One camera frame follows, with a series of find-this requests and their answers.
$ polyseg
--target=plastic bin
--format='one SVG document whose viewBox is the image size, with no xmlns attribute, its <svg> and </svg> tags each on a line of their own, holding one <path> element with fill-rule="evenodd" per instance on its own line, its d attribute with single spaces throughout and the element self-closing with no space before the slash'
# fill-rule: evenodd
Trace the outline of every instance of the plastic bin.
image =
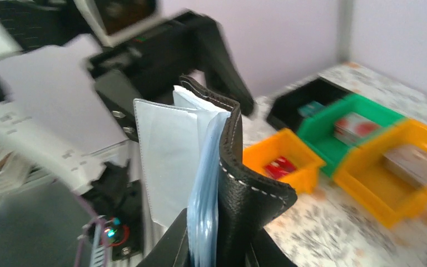
<svg viewBox="0 0 427 267">
<path fill-rule="evenodd" d="M 280 156 L 290 160 L 297 170 L 279 181 L 292 186 L 297 194 L 312 193 L 318 182 L 320 167 L 325 162 L 287 128 L 244 149 L 243 164 L 266 176 L 264 166 Z"/>
<path fill-rule="evenodd" d="M 353 149 L 334 175 L 335 182 L 390 228 L 416 217 L 427 206 L 427 186 L 415 188 L 384 166 L 384 153 L 412 144 L 427 152 L 427 126 L 405 120 L 397 127 Z"/>
<path fill-rule="evenodd" d="M 323 78 L 313 80 L 291 92 L 278 97 L 269 112 L 266 121 L 276 130 L 289 128 L 293 132 L 299 129 L 304 117 L 299 108 L 316 101 L 325 107 L 352 93 Z"/>
<path fill-rule="evenodd" d="M 322 171 L 330 177 L 338 164 L 352 147 L 344 144 L 334 136 L 335 122 L 345 115 L 357 114 L 374 121 L 382 128 L 362 139 L 359 143 L 369 140 L 379 132 L 385 131 L 403 115 L 377 104 L 360 95 L 348 95 L 330 105 L 313 117 L 304 120 L 297 135 L 326 162 Z"/>
</svg>

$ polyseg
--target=black leather wallet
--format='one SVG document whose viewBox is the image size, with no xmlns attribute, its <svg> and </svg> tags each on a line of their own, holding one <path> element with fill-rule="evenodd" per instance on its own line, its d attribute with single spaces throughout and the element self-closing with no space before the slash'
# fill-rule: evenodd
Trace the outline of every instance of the black leather wallet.
<svg viewBox="0 0 427 267">
<path fill-rule="evenodd" d="M 288 184 L 264 177 L 242 164 L 240 104 L 188 76 L 181 76 L 180 85 L 231 112 L 220 140 L 217 266 L 296 266 L 263 227 L 290 208 L 297 194 Z M 190 266 L 186 229 L 184 210 L 139 266 Z"/>
</svg>

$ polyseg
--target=item in bin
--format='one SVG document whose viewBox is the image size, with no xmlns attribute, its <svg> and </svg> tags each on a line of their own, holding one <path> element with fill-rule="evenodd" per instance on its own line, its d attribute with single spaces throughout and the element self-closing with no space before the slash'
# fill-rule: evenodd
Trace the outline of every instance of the item in bin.
<svg viewBox="0 0 427 267">
<path fill-rule="evenodd" d="M 357 113 L 349 113 L 335 122 L 335 137 L 347 145 L 354 145 L 380 126 Z"/>
<path fill-rule="evenodd" d="M 384 154 L 385 167 L 414 187 L 427 186 L 427 152 L 411 144 Z"/>
<path fill-rule="evenodd" d="M 300 116 L 307 118 L 307 117 L 313 116 L 314 114 L 322 110 L 324 107 L 325 107 L 324 105 L 316 101 L 312 101 L 307 105 L 303 105 L 299 107 L 298 111 Z"/>
<path fill-rule="evenodd" d="M 270 178 L 278 180 L 295 171 L 297 168 L 285 157 L 279 157 L 266 165 L 264 169 Z"/>
</svg>

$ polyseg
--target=orange bin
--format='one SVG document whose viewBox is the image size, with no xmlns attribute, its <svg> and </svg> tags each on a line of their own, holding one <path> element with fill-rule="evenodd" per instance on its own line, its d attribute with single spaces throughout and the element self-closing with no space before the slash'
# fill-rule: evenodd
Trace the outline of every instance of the orange bin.
<svg viewBox="0 0 427 267">
<path fill-rule="evenodd" d="M 427 126 L 413 119 L 397 124 L 351 150 L 334 174 L 334 181 L 387 228 L 427 206 L 427 186 L 411 186 L 384 166 L 384 153 L 404 144 L 427 152 Z"/>
<path fill-rule="evenodd" d="M 318 183 L 320 168 L 325 166 L 325 162 L 288 128 L 244 149 L 243 164 L 267 176 L 264 166 L 280 156 L 292 162 L 297 170 L 279 181 L 289 184 L 297 194 L 312 193 Z"/>
</svg>

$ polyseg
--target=table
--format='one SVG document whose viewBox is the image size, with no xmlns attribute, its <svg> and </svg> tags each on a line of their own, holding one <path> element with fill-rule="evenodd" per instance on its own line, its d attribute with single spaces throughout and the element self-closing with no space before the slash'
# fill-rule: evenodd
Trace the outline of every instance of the table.
<svg viewBox="0 0 427 267">
<path fill-rule="evenodd" d="M 383 106 L 427 124 L 427 96 L 355 63 L 330 68 L 256 99 L 243 119 L 244 147 L 275 133 L 265 122 L 274 98 L 321 76 Z M 266 226 L 282 251 L 300 267 L 427 267 L 427 211 L 389 230 L 322 175 L 311 195 L 302 194 Z"/>
</svg>

